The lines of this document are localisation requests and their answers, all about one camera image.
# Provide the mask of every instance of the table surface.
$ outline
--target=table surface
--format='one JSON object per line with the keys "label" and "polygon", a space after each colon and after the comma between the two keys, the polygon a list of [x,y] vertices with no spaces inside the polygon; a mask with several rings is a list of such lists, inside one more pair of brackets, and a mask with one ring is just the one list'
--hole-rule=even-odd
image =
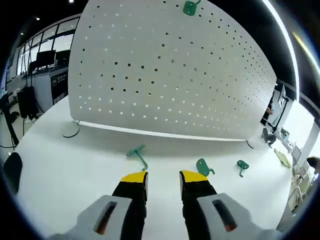
{"label": "table surface", "polygon": [[[168,138],[80,125],[64,138],[71,122],[69,99],[48,110],[16,148],[23,167],[16,200],[43,237],[65,233],[77,216],[103,195],[112,195],[121,177],[143,164],[126,152],[146,144],[149,164],[147,217],[142,239],[188,239],[182,215],[180,170],[197,171],[204,158],[215,170],[208,179],[217,193],[226,193],[246,207],[258,226],[275,229],[287,204],[292,170],[284,167],[260,137],[262,127],[246,142]],[[238,160],[249,164],[241,178]]]}

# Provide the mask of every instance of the pegboard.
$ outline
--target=pegboard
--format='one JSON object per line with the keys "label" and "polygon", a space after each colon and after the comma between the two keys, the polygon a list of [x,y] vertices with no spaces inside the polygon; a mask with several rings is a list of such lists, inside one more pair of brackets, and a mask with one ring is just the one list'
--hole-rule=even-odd
{"label": "pegboard", "polygon": [[90,0],[69,62],[74,120],[187,136],[248,139],[276,75],[253,38],[202,0]]}

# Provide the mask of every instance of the wall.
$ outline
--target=wall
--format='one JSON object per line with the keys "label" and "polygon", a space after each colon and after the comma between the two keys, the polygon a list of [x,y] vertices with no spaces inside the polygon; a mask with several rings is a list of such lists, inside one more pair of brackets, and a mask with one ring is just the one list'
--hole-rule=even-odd
{"label": "wall", "polygon": [[306,162],[307,158],[310,156],[311,150],[313,149],[317,141],[319,131],[320,131],[320,127],[315,122],[313,122],[313,126],[311,128],[309,137],[306,140],[305,145],[301,150],[301,155],[296,165],[293,166],[294,170],[300,169],[303,166],[303,164]]}

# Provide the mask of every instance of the ceiling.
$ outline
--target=ceiling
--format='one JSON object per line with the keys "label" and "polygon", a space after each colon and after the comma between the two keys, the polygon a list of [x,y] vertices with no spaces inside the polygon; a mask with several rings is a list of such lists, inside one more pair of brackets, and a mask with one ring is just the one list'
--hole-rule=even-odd
{"label": "ceiling", "polygon": [[[15,46],[19,46],[48,25],[82,13],[87,2],[88,0],[74,0],[74,3],[69,3],[69,0],[52,0],[50,2],[33,0],[32,3],[30,1],[19,3],[18,8],[15,3],[11,3],[12,9],[15,9],[16,12],[10,20],[10,26],[4,27],[8,33],[5,39],[8,41],[7,45],[14,47],[14,40],[17,40]],[[210,0],[210,2],[227,12],[248,31],[268,58],[279,80],[296,87],[295,72],[288,45],[277,22],[261,0]],[[310,67],[303,49],[291,33],[298,31],[299,26],[303,27],[309,36],[315,39],[313,42],[317,48],[320,48],[320,21],[317,17],[319,12],[315,12],[319,7],[315,5],[315,2],[317,1],[282,0],[280,2],[281,8],[277,8],[277,11],[279,10],[278,13],[288,30],[294,47],[300,77],[300,91],[320,108],[320,92],[313,69]],[[295,99],[295,92],[289,88],[286,89],[286,92],[291,99]],[[305,100],[300,99],[300,101],[315,117],[319,117],[319,114]]]}

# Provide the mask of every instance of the green hook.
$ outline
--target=green hook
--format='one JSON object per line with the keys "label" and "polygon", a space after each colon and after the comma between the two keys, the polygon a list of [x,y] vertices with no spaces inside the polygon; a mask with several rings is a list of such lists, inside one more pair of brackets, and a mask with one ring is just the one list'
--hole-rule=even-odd
{"label": "green hook", "polygon": [[241,168],[239,176],[243,178],[244,176],[241,173],[243,172],[243,170],[246,170],[249,168],[249,164],[247,164],[242,160],[237,161],[236,164]]}
{"label": "green hook", "polygon": [[186,1],[183,7],[184,14],[188,16],[194,16],[196,14],[197,5],[201,2],[201,0],[197,1],[196,3],[192,1]]}
{"label": "green hook", "polygon": [[215,171],[212,169],[212,168],[209,168],[206,161],[203,159],[203,158],[200,158],[196,164],[196,169],[198,170],[198,172],[200,174],[202,174],[203,176],[207,177],[210,173],[210,171],[213,173],[213,174],[216,174]]}
{"label": "green hook", "polygon": [[131,157],[132,155],[134,155],[134,154],[136,154],[139,158],[140,158],[140,160],[143,162],[143,164],[144,164],[144,168],[142,168],[142,171],[145,171],[145,170],[147,170],[148,169],[148,164],[146,163],[146,161],[142,158],[142,156],[141,156],[141,151],[142,151],[142,149],[145,147],[146,145],[144,145],[144,144],[141,144],[140,146],[138,146],[138,147],[136,147],[136,148],[134,148],[134,149],[130,149],[127,153],[126,153],[126,157],[127,158],[129,158],[129,157]]}

